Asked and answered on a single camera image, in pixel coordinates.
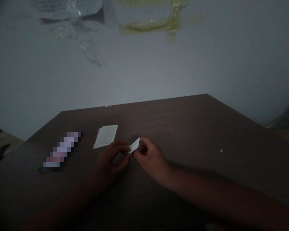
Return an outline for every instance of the brown table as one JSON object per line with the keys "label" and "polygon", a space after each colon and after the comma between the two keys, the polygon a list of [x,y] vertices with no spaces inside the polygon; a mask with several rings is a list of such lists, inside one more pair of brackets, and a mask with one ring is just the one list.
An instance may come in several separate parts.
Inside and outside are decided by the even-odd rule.
{"label": "brown table", "polygon": [[[81,182],[104,149],[93,150],[98,129],[113,124],[119,125],[116,139],[132,143],[146,135],[172,162],[216,172],[289,203],[289,144],[205,94],[61,112],[0,162],[0,221],[14,227]],[[67,167],[39,173],[69,131],[83,132],[83,138]],[[123,179],[89,206],[78,229],[167,229],[203,219],[132,158]]]}

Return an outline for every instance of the left hand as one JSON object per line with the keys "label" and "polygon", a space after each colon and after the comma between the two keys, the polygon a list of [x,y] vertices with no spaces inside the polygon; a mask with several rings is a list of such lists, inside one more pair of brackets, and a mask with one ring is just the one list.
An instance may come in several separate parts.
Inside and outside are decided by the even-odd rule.
{"label": "left hand", "polygon": [[127,142],[114,141],[99,155],[92,176],[95,189],[98,189],[99,193],[112,185],[128,167],[131,154],[128,154],[120,165],[114,164],[113,160],[120,152],[124,153],[130,150]]}

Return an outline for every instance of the white paper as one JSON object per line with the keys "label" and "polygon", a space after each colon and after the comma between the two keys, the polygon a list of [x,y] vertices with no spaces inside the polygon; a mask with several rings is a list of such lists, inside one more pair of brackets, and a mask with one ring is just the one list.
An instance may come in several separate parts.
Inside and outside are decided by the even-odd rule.
{"label": "white paper", "polygon": [[117,133],[118,125],[103,126],[99,129],[93,149],[110,145]]}
{"label": "white paper", "polygon": [[133,151],[135,151],[138,147],[139,147],[139,141],[140,138],[138,138],[134,143],[132,143],[129,147],[130,147],[130,151],[128,152],[129,154],[132,153]]}

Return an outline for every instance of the paper scrap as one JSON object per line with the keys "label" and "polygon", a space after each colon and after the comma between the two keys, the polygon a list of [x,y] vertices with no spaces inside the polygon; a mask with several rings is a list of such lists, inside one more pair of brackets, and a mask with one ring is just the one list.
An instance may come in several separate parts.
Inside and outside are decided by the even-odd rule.
{"label": "paper scrap", "polygon": [[99,129],[93,149],[110,145],[117,133],[118,125],[103,126]]}
{"label": "paper scrap", "polygon": [[129,147],[130,147],[130,151],[128,152],[129,154],[132,153],[133,151],[135,151],[138,147],[139,147],[139,141],[140,138],[138,138],[134,143],[132,143]]}

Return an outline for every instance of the finger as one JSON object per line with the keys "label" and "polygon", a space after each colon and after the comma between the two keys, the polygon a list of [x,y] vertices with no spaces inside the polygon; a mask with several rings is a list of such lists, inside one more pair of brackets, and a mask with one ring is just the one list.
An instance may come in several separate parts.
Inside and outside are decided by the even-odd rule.
{"label": "finger", "polygon": [[120,153],[130,151],[130,147],[128,145],[117,145],[113,147],[107,154],[111,161]]}
{"label": "finger", "polygon": [[133,156],[134,156],[134,158],[136,159],[136,161],[140,164],[140,166],[142,166],[143,163],[144,163],[145,160],[146,160],[146,156],[144,156],[143,154],[141,154],[138,149],[136,149],[136,150],[134,151]]}
{"label": "finger", "polygon": [[140,138],[140,142],[142,143],[143,146],[145,146],[148,150],[153,148],[153,146],[155,145],[155,143],[150,140],[148,137],[146,136],[142,136]]}
{"label": "finger", "polygon": [[123,160],[123,162],[118,165],[117,167],[115,167],[115,172],[116,173],[121,173],[123,172],[124,169],[126,169],[129,165],[129,162],[131,160],[132,154],[128,154],[125,159]]}
{"label": "finger", "polygon": [[127,142],[116,140],[112,142],[110,145],[108,145],[108,147],[105,149],[105,152],[109,152],[111,149],[113,149],[117,145],[127,145]]}

